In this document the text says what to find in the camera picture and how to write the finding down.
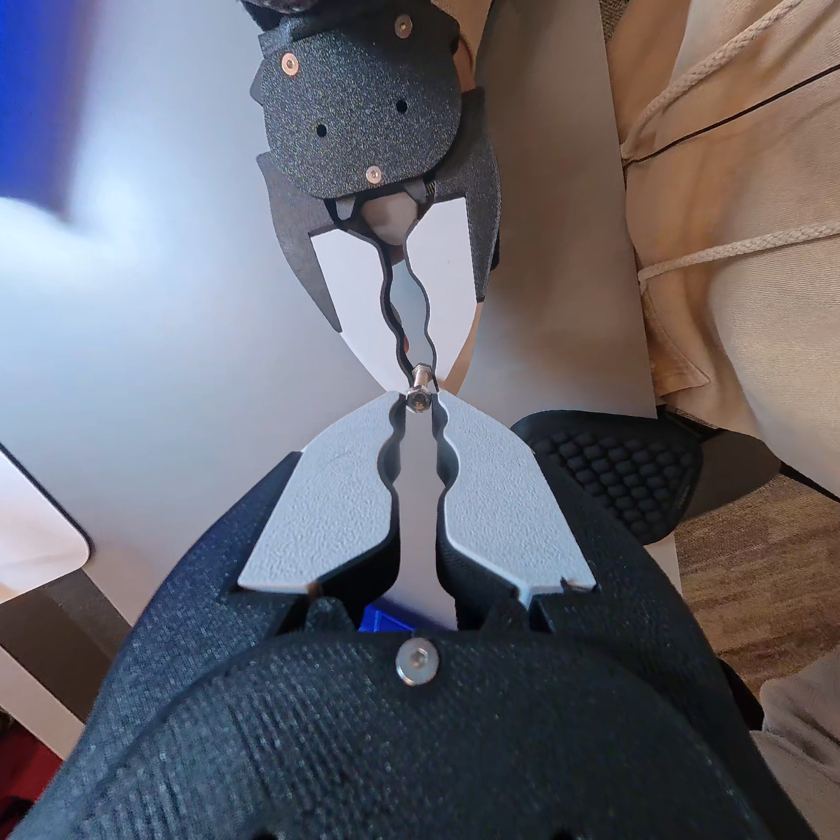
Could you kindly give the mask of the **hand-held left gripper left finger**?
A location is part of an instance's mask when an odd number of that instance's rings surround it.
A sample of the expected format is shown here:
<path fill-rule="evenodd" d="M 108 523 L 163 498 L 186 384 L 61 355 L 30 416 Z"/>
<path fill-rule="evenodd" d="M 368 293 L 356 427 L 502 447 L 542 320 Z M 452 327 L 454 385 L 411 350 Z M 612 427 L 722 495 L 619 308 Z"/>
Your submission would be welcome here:
<path fill-rule="evenodd" d="M 400 570 L 404 396 L 387 392 L 302 451 L 239 575 L 255 592 L 328 595 L 366 607 Z"/>

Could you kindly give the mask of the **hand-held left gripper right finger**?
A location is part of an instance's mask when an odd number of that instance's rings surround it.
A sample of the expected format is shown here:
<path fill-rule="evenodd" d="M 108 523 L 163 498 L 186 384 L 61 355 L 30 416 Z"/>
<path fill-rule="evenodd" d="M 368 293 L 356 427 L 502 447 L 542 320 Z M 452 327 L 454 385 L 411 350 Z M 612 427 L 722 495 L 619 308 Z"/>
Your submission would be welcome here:
<path fill-rule="evenodd" d="M 595 577 L 530 447 L 452 394 L 435 396 L 438 536 L 529 607 L 536 595 L 591 592 Z"/>

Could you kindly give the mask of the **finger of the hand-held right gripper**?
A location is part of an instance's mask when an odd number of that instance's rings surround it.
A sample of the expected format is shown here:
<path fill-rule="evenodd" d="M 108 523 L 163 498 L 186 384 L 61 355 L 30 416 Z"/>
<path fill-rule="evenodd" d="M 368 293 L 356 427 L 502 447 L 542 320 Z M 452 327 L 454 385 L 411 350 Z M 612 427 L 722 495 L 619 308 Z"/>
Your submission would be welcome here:
<path fill-rule="evenodd" d="M 426 301 L 424 333 L 438 385 L 459 392 L 476 342 L 476 285 L 464 197 L 433 203 L 408 229 L 406 267 Z"/>
<path fill-rule="evenodd" d="M 311 244 L 343 340 L 384 390 L 406 392 L 406 336 L 392 306 L 392 267 L 381 247 L 346 230 L 315 234 Z"/>

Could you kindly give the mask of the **thin steel screw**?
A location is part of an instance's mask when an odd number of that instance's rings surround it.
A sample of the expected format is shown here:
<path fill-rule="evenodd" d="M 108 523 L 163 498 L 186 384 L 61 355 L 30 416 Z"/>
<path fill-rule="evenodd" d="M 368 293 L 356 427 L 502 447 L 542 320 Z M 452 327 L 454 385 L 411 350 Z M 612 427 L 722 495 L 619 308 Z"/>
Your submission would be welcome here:
<path fill-rule="evenodd" d="M 426 391 L 426 392 L 431 393 L 432 400 L 433 400 L 434 391 L 433 391 L 432 386 L 434 385 L 434 373 L 433 373 L 432 367 L 429 364 L 420 363 L 416 367 L 413 368 L 412 377 L 413 377 L 413 384 L 407 390 L 406 394 L 408 394 L 410 392 Z"/>

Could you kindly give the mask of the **person's right hand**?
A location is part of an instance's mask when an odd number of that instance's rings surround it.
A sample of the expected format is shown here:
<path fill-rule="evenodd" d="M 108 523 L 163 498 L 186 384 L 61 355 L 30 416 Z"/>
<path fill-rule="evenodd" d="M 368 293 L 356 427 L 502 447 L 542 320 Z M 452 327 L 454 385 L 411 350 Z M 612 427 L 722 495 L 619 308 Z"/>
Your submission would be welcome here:
<path fill-rule="evenodd" d="M 476 88 L 476 59 L 492 4 L 492 1 L 454 1 L 450 4 L 449 13 L 459 26 L 454 63 L 462 92 Z"/>

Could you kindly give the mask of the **white document stand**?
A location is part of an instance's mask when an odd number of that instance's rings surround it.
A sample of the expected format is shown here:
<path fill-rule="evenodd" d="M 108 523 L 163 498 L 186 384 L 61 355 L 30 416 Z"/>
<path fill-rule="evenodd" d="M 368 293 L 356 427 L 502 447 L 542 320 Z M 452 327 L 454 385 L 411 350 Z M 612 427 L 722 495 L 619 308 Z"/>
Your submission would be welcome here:
<path fill-rule="evenodd" d="M 81 569 L 92 555 L 84 531 L 1 449 L 1 603 Z"/>

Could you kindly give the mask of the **person's leg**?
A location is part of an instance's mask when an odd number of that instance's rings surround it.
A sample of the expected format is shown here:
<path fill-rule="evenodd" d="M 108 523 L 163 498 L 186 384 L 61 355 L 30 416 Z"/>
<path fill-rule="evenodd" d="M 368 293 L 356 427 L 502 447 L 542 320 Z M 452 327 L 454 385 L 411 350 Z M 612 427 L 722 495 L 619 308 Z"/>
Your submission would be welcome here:
<path fill-rule="evenodd" d="M 764 683 L 752 740 L 821 839 L 839 838 L 839 647 Z"/>

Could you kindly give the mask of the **red plastic container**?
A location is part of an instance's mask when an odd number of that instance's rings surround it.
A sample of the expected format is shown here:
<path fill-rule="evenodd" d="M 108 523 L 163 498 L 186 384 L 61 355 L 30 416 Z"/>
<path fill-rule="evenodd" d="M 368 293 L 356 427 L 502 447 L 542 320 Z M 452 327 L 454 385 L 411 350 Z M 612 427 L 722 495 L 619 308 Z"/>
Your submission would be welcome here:
<path fill-rule="evenodd" d="M 62 758 L 18 723 L 1 737 L 1 838 L 5 839 L 43 794 Z"/>

